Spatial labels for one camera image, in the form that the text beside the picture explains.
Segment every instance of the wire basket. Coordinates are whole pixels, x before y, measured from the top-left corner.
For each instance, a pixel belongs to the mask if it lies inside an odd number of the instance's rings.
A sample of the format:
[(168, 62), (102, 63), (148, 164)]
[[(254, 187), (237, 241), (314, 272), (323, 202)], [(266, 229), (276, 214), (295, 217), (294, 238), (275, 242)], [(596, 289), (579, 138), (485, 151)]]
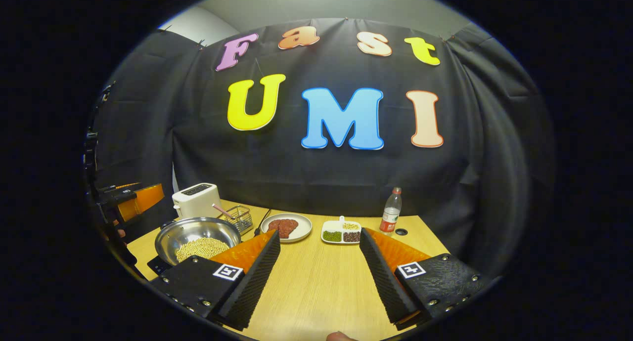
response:
[(246, 206), (238, 205), (233, 206), (226, 211), (229, 215), (233, 217), (233, 219), (229, 219), (228, 216), (224, 216), (224, 220), (234, 224), (239, 230), (240, 235), (244, 235), (251, 229), (253, 229), (253, 218), (251, 217), (251, 210)]

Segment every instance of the finger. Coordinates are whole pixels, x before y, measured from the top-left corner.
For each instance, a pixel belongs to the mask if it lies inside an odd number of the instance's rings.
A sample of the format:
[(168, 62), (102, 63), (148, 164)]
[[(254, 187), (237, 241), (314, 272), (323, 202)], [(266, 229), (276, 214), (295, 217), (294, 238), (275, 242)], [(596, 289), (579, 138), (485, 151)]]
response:
[(333, 332), (330, 335), (327, 335), (325, 341), (357, 341), (355, 339), (351, 339), (348, 335), (338, 331)]

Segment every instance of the letter m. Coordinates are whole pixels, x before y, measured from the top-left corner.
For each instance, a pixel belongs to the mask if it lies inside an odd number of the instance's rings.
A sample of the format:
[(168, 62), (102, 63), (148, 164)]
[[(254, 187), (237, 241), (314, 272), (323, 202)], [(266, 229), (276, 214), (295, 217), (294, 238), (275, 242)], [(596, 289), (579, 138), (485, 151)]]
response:
[(354, 135), (350, 146), (357, 150), (379, 150), (384, 141), (378, 135), (378, 102), (382, 91), (372, 88), (360, 88), (345, 110), (326, 88), (312, 88), (301, 96), (308, 101), (308, 135), (301, 140), (307, 149), (322, 149), (327, 145), (323, 137), (321, 123), (325, 125), (336, 147), (341, 147), (352, 125)]

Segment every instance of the pink handle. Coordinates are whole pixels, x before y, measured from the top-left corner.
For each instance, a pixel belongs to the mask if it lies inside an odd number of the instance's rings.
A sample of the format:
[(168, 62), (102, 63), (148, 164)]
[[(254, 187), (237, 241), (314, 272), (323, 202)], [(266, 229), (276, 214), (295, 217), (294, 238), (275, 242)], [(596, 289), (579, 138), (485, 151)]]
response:
[(224, 215), (226, 215), (228, 218), (230, 218), (231, 220), (235, 220), (235, 218), (233, 216), (231, 216), (229, 213), (227, 213), (226, 211), (224, 211), (224, 209), (220, 208), (219, 206), (215, 205), (215, 204), (211, 204), (211, 206), (213, 206), (214, 208), (216, 208), (217, 210), (219, 210), (221, 213), (224, 213)]

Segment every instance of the table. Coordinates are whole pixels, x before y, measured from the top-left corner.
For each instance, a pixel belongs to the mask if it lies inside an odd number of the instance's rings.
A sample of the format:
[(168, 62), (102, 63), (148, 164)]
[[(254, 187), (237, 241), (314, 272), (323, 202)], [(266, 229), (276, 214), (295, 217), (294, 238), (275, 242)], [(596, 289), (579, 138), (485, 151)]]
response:
[[(238, 203), (222, 200), (224, 210), (235, 205)], [(253, 238), (255, 228), (268, 211), (266, 208), (248, 207), (254, 228), (242, 236), (243, 241)], [(269, 216), (276, 213), (292, 211), (271, 210)], [(370, 341), (386, 339), (413, 328), (398, 331), (389, 323), (358, 244), (332, 245), (321, 241), (323, 223), (338, 220), (338, 216), (296, 213), (310, 219), (312, 232), (301, 241), (281, 244), (281, 252), (249, 327), (242, 332), (225, 328), (262, 341), (324, 341), (326, 335), (336, 331), (344, 332), (353, 339)], [(381, 217), (346, 217), (345, 220), (378, 230)], [(449, 253), (417, 216), (400, 216), (396, 227), (408, 231), (405, 236), (394, 233), (396, 240), (431, 257)], [(160, 228), (127, 246), (138, 260), (136, 268), (148, 280), (156, 278), (147, 262), (156, 257), (154, 238), (158, 231)]]

